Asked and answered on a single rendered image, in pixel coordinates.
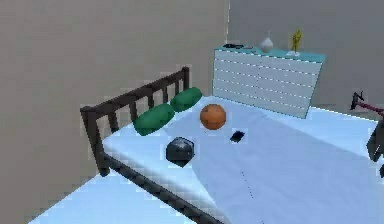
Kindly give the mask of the dark wood bed white sheet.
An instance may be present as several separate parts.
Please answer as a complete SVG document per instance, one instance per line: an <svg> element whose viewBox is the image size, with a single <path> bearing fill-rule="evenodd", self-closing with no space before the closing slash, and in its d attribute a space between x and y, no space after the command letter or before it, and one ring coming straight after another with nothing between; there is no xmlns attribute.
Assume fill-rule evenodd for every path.
<svg viewBox="0 0 384 224"><path fill-rule="evenodd" d="M80 113L101 175L116 171L196 224L384 224L384 165L268 117L246 104L202 98L146 136L133 121L191 88L189 70ZM208 130L200 112L226 111ZM230 140L235 131L245 136ZM176 137L194 143L184 167L166 159Z"/></svg>

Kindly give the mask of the green pillow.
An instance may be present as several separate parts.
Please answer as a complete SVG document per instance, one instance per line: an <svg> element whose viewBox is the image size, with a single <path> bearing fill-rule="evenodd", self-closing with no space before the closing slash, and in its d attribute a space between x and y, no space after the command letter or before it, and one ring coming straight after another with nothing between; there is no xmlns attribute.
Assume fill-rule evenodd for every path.
<svg viewBox="0 0 384 224"><path fill-rule="evenodd" d="M175 115L171 105L165 103L155 106L133 121L137 133L146 136L165 126Z"/></svg>
<svg viewBox="0 0 384 224"><path fill-rule="evenodd" d="M197 87L188 88L178 93L170 105L176 112L183 112L194 106L202 98L202 92Z"/></svg>

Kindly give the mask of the orange ball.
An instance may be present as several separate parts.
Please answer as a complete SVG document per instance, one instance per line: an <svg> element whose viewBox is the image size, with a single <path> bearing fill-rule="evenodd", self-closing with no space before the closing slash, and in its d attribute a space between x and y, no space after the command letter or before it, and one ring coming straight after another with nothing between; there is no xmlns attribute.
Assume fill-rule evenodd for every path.
<svg viewBox="0 0 384 224"><path fill-rule="evenodd" d="M226 123L226 111L219 104L208 104L200 112L200 122L208 130L218 130Z"/></svg>

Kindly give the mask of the dark grey boxy object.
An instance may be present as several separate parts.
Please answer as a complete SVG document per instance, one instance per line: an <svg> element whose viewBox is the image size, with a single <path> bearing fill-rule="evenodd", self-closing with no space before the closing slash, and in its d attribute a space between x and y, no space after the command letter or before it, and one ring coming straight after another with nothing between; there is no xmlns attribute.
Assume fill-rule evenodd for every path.
<svg viewBox="0 0 384 224"><path fill-rule="evenodd" d="M183 137L176 137L166 147L166 159L179 167L187 165L194 155L194 143Z"/></svg>

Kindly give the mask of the small black phone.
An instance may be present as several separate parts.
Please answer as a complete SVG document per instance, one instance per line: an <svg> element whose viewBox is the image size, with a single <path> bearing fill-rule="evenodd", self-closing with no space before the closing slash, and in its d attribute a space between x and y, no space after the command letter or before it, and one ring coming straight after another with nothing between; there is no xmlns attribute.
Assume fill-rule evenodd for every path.
<svg viewBox="0 0 384 224"><path fill-rule="evenodd" d="M238 143L242 140L242 138L245 136L245 133L242 131L235 131L233 135L231 136L230 140L232 142Z"/></svg>

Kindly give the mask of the white dresser teal top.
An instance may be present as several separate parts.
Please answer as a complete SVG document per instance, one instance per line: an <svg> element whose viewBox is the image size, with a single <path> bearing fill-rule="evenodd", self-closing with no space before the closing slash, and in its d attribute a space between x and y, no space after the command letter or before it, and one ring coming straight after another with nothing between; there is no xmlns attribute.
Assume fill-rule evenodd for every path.
<svg viewBox="0 0 384 224"><path fill-rule="evenodd" d="M325 60L306 52L220 47L214 51L212 94L304 118Z"/></svg>

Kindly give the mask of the white vase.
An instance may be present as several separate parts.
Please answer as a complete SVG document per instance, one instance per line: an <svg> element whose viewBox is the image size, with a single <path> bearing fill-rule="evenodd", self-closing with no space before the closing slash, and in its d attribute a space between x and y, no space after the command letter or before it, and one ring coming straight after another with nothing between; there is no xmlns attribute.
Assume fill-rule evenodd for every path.
<svg viewBox="0 0 384 224"><path fill-rule="evenodd" d="M266 38L260 43L260 49L263 53L270 52L274 47L274 44L271 40L271 33L268 33Z"/></svg>

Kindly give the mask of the yellow statuette white base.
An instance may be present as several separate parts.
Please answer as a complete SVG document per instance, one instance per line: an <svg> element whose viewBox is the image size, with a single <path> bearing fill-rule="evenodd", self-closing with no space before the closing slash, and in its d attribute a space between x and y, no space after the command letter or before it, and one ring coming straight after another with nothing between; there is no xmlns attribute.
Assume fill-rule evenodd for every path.
<svg viewBox="0 0 384 224"><path fill-rule="evenodd" d="M292 47L291 47L291 50L287 53L288 56L300 55L300 53L298 52L298 48L299 48L301 39L302 39L302 30L298 28L292 37Z"/></svg>

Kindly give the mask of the red rod black end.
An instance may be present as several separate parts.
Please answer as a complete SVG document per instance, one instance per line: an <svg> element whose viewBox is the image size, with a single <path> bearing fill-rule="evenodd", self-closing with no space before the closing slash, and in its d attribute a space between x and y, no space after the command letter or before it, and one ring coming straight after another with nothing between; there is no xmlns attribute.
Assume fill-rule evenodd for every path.
<svg viewBox="0 0 384 224"><path fill-rule="evenodd" d="M384 109L377 108L377 107L374 107L372 105L364 103L363 92L360 92L360 93L354 92L353 93L350 109L354 110L357 107L368 109L368 110L376 112L380 116L384 117Z"/></svg>

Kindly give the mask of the dark grey blocky shape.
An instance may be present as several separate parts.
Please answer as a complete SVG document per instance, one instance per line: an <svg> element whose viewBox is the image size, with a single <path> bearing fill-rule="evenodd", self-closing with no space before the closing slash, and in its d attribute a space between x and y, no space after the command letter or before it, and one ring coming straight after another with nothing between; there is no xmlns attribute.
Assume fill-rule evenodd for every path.
<svg viewBox="0 0 384 224"><path fill-rule="evenodd" d="M379 121L366 144L369 158L377 162L384 157L384 119Z"/></svg>

